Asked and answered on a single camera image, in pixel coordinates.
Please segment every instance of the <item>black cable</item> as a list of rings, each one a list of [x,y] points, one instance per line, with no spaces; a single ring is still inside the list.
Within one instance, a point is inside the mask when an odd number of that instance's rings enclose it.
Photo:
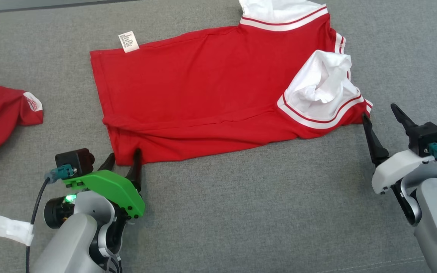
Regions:
[[[36,212],[38,211],[38,206],[40,205],[41,196],[43,195],[43,191],[47,186],[48,182],[50,182],[50,178],[47,177],[41,185],[40,192],[38,192],[38,196],[36,197],[35,207],[33,208],[33,214],[31,215],[30,225],[35,224]],[[26,247],[26,273],[30,273],[30,246]]]
[[[122,272],[119,270],[118,263],[116,263],[116,260],[115,260],[114,258],[111,258],[111,262],[112,262],[112,263],[114,264],[114,266],[116,267],[117,273],[122,273]]]

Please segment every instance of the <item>green plastic bracket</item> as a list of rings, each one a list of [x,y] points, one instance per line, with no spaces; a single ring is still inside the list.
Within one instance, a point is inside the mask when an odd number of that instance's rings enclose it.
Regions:
[[[143,216],[144,201],[132,183],[123,176],[103,169],[77,178],[62,180],[72,190],[88,188],[126,209],[131,217]]]

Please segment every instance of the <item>white tape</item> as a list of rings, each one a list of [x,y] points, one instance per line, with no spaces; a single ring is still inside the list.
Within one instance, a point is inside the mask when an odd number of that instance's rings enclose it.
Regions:
[[[33,240],[33,225],[0,216],[0,237],[9,238],[29,246]]]

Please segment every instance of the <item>green led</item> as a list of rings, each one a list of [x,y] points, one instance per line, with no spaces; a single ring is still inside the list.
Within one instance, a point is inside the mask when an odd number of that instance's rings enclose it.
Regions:
[[[66,197],[65,197],[65,201],[66,202],[73,202],[74,200],[75,200],[75,198],[77,197],[77,195],[76,194],[72,194],[72,195],[67,195]]]

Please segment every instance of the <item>gray fabric surface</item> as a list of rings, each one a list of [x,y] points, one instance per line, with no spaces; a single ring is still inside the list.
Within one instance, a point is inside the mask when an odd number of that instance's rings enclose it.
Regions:
[[[437,2],[330,0],[332,26],[347,39],[352,81],[374,103],[373,123],[391,152],[408,139],[390,112],[437,124]],[[118,48],[237,24],[236,0],[149,0],[0,14],[0,85],[33,93],[41,126],[19,127],[0,148],[0,215],[29,221],[45,171],[60,152],[112,151],[90,50]],[[127,168],[117,168],[125,174]],[[373,193],[361,126],[314,140],[148,164],[147,211],[128,226],[125,272],[428,272],[394,195]],[[61,184],[43,195],[65,195]],[[31,262],[55,230],[36,221]],[[0,238],[0,272],[24,270],[24,246]]]

